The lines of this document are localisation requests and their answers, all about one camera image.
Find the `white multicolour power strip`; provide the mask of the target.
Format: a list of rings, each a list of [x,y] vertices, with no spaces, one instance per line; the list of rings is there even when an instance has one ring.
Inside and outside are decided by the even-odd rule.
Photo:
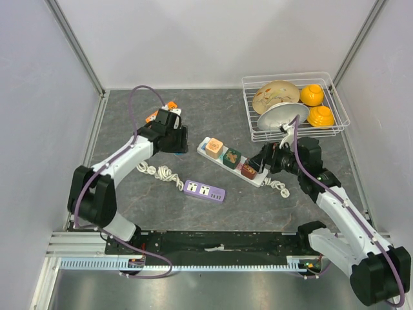
[[[236,149],[226,147],[218,139],[206,137],[198,145],[197,153],[255,187],[270,182],[267,169],[263,172],[254,172],[247,166],[246,157]]]

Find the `red-brown cube socket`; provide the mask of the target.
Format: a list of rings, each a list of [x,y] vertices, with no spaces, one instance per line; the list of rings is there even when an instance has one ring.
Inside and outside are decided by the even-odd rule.
[[[249,163],[248,160],[246,160],[244,162],[244,164],[241,167],[241,174],[250,179],[250,180],[254,180],[256,175],[257,175],[257,171],[251,166],[251,164]]]

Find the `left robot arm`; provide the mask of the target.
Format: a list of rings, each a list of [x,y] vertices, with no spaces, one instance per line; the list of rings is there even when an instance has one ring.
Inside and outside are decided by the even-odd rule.
[[[183,125],[181,109],[159,109],[154,120],[135,128],[131,138],[107,159],[75,169],[68,211],[74,227],[82,219],[119,238],[119,246],[128,254],[141,248],[140,228],[117,210],[116,188],[140,163],[159,152],[188,152],[188,127]]]

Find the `dark green cube socket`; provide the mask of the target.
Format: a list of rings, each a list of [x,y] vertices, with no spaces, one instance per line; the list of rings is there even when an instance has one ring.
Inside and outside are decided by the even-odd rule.
[[[228,148],[223,156],[223,165],[230,168],[235,169],[241,160],[241,153],[232,148]]]

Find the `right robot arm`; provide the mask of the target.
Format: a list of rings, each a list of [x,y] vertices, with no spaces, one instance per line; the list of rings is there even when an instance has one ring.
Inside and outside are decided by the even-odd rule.
[[[267,143],[247,164],[256,172],[269,169],[297,176],[301,190],[336,224],[341,241],[322,223],[299,227],[296,248],[303,254],[317,251],[339,268],[366,306],[398,297],[405,303],[410,290],[411,255],[380,235],[350,201],[336,176],[324,168],[319,141],[299,138],[293,145]]]

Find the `orange power strip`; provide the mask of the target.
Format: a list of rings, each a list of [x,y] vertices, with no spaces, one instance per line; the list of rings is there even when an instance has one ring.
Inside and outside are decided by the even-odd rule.
[[[163,110],[174,110],[178,108],[178,105],[174,101],[169,101],[165,106],[162,106],[161,108]],[[158,111],[153,112],[145,119],[145,122],[149,123],[150,121],[154,121],[157,116],[157,113]]]

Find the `purple power strip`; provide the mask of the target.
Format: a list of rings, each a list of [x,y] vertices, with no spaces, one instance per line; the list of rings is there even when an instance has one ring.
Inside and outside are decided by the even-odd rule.
[[[222,203],[226,196],[226,191],[222,188],[213,187],[211,185],[192,180],[187,180],[184,183],[183,192],[187,196],[217,203]]]

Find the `beige cube socket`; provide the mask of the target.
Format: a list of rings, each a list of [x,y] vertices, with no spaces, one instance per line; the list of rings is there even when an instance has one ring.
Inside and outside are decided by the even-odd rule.
[[[215,138],[211,138],[205,146],[206,155],[215,160],[220,157],[220,155],[222,154],[222,151],[223,151],[223,142]]]

